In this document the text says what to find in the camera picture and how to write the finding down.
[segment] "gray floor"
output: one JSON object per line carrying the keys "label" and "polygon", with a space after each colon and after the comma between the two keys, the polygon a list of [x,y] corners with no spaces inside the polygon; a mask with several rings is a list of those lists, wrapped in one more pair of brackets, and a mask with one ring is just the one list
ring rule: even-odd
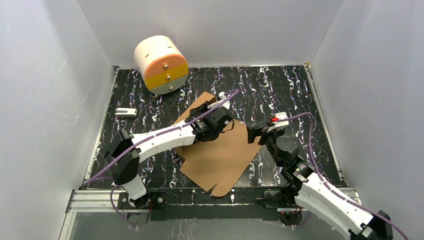
{"label": "gray floor", "polygon": [[79,212],[71,240],[342,240],[324,221],[312,216],[295,230],[261,219],[179,219],[150,221],[137,232],[114,212]]}

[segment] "black marble table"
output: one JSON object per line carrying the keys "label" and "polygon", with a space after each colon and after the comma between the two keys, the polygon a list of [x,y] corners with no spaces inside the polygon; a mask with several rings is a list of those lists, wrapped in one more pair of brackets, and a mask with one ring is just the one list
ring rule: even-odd
{"label": "black marble table", "polygon": [[[145,87],[136,69],[117,72],[113,94],[107,110],[97,151],[107,146],[118,131],[133,134],[146,133],[168,127],[203,92],[212,94],[239,89],[231,100],[231,110],[247,126],[263,124],[272,113],[287,112],[294,116],[311,112],[315,117],[312,132],[312,148],[325,177],[335,186],[345,186],[339,178],[329,141],[317,110],[307,74],[302,65],[255,67],[205,67],[191,68],[189,78],[181,89],[166,95],[155,96]],[[135,118],[115,117],[117,108],[136,108]],[[308,118],[293,120],[288,127],[304,151],[307,159]],[[181,173],[184,160],[173,150],[167,150],[146,159],[139,165],[139,175],[148,188],[198,187]],[[92,168],[94,176],[107,163],[97,156]],[[265,147],[259,151],[234,187],[268,187],[285,183]],[[89,189],[110,189],[111,180],[92,183]]]}

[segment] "brown cardboard sheet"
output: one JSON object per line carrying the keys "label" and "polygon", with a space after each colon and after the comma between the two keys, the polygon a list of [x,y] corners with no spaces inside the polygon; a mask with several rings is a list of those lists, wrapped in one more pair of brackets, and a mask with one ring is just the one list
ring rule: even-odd
{"label": "brown cardboard sheet", "polygon": [[[215,96],[203,92],[175,123],[186,119],[190,109],[206,101],[214,102]],[[233,130],[221,133],[216,140],[177,147],[175,151],[185,159],[181,166],[183,174],[205,191],[213,188],[213,196],[222,197],[236,184],[260,148],[257,142],[248,144],[246,126],[234,120]]]}

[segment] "cardboard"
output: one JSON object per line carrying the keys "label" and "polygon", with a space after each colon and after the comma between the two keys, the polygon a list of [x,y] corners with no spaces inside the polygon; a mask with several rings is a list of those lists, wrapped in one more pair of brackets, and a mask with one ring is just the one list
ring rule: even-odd
{"label": "cardboard", "polygon": [[[190,109],[206,101],[215,102],[215,96],[203,92],[175,123],[186,119]],[[224,131],[231,126],[232,123],[228,124]],[[260,150],[257,143],[248,144],[246,126],[234,120],[234,129],[220,134],[216,140],[177,147],[175,152],[185,159],[180,169],[183,174],[205,191],[214,187],[212,195],[222,197],[231,191]]]}

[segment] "cylindrical storage box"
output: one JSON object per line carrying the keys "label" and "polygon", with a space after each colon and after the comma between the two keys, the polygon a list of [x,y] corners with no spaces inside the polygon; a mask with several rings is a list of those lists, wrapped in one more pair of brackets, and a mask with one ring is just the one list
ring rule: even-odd
{"label": "cylindrical storage box", "polygon": [[186,83],[189,64],[166,36],[152,36],[140,42],[134,51],[146,87],[154,94],[167,94]]}

